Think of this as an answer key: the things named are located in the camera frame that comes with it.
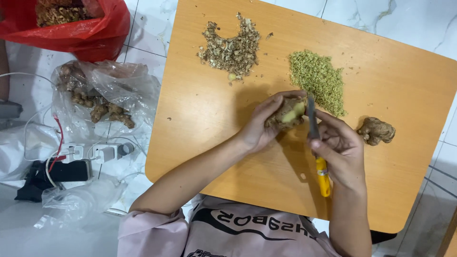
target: knife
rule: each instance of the knife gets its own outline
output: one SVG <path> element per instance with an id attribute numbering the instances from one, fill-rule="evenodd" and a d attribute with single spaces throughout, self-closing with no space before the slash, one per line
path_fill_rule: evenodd
<path id="1" fill-rule="evenodd" d="M 314 99 L 312 96 L 308 96 L 308 108 L 307 108 L 308 118 L 309 118 L 309 138 L 319 139 L 319 128 L 317 126 L 316 118 L 316 106 L 314 104 Z M 327 170 L 327 162 L 320 156 L 316 156 L 316 168 L 318 174 L 318 182 L 320 187 L 320 194 L 323 197 L 330 196 L 330 180 L 329 172 Z"/>

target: yellow knife handle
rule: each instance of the yellow knife handle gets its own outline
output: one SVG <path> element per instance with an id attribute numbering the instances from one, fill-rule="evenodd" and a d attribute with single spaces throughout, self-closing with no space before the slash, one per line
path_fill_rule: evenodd
<path id="1" fill-rule="evenodd" d="M 328 197 L 330 196 L 330 180 L 329 172 L 327 170 L 327 162 L 321 157 L 316 157 L 316 167 L 320 193 L 323 197 Z"/>

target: red cable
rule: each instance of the red cable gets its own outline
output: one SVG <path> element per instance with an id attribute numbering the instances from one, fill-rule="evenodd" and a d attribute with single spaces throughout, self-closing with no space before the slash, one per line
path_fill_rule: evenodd
<path id="1" fill-rule="evenodd" d="M 53 117 L 56 120 L 56 122 L 58 124 L 58 127 L 60 129 L 60 144 L 58 146 L 58 150 L 57 150 L 57 154 L 56 154 L 56 155 L 59 155 L 60 154 L 60 149 L 62 148 L 62 143 L 64 141 L 64 131 L 63 131 L 62 126 L 60 125 L 58 117 L 57 117 L 57 115 L 55 113 L 53 113 Z M 58 159 L 58 157 L 54 157 L 54 160 L 53 160 L 51 166 L 49 167 L 48 173 L 51 173 L 51 170 L 53 169 L 54 163 L 57 161 L 57 159 Z"/>

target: red plastic bag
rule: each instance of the red plastic bag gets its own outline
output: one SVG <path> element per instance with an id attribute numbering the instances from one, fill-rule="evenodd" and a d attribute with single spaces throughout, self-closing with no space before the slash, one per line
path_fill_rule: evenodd
<path id="1" fill-rule="evenodd" d="M 0 0 L 4 21 L 0 38 L 39 48 L 73 53 L 78 60 L 116 60 L 130 30 L 124 0 L 98 0 L 105 16 L 40 28 L 37 0 Z"/>

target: ginger skin shavings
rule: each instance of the ginger skin shavings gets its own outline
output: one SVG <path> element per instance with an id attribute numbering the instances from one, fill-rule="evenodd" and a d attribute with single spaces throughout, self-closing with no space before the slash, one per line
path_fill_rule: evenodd
<path id="1" fill-rule="evenodd" d="M 334 69 L 330 56 L 319 56 L 309 50 L 289 55 L 290 79 L 314 96 L 319 106 L 336 117 L 345 116 L 343 108 L 343 68 Z"/>
<path id="2" fill-rule="evenodd" d="M 254 28 L 255 22 L 246 19 L 237 13 L 240 20 L 238 36 L 222 38 L 216 30 L 218 25 L 212 21 L 207 24 L 207 30 L 202 33 L 207 40 L 207 49 L 200 47 L 197 56 L 201 63 L 209 62 L 211 68 L 226 70 L 229 72 L 229 80 L 242 80 L 243 76 L 249 76 L 252 65 L 257 64 L 260 34 Z"/>

